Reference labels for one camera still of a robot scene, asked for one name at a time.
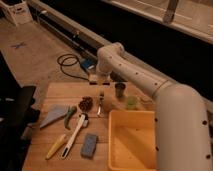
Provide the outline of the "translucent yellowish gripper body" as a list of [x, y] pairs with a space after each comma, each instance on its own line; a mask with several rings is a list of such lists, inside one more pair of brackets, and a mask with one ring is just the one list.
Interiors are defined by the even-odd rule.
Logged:
[[104, 84], [106, 83], [106, 76], [98, 76], [97, 77], [97, 84], [99, 86], [99, 95], [100, 92], [104, 92]]

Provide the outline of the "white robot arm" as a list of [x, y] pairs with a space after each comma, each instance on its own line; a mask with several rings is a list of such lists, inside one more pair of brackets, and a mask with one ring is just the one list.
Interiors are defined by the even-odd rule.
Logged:
[[97, 50], [100, 77], [115, 72], [155, 103], [157, 171], [213, 171], [205, 102], [192, 87], [173, 83], [123, 58], [121, 43]]

